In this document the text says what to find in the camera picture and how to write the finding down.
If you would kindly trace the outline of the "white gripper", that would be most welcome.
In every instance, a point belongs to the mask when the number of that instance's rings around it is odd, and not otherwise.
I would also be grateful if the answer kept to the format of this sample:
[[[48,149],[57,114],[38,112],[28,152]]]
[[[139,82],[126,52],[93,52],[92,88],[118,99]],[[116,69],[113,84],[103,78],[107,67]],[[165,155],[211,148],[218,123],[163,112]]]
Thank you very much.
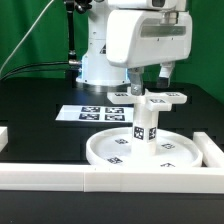
[[[112,66],[129,68],[131,94],[143,94],[141,66],[160,64],[158,88],[168,88],[175,63],[191,50],[192,18],[187,12],[169,16],[161,12],[113,10],[108,18],[106,56]]]

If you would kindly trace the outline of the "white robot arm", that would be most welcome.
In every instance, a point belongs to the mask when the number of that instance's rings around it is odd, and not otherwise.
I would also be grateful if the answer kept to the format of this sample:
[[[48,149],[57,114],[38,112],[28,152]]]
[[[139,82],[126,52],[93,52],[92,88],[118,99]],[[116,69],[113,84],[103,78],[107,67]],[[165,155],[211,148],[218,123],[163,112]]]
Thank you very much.
[[[187,0],[93,0],[88,49],[78,84],[97,92],[143,92],[144,68],[160,65],[159,88],[167,88],[175,63],[191,50]]]

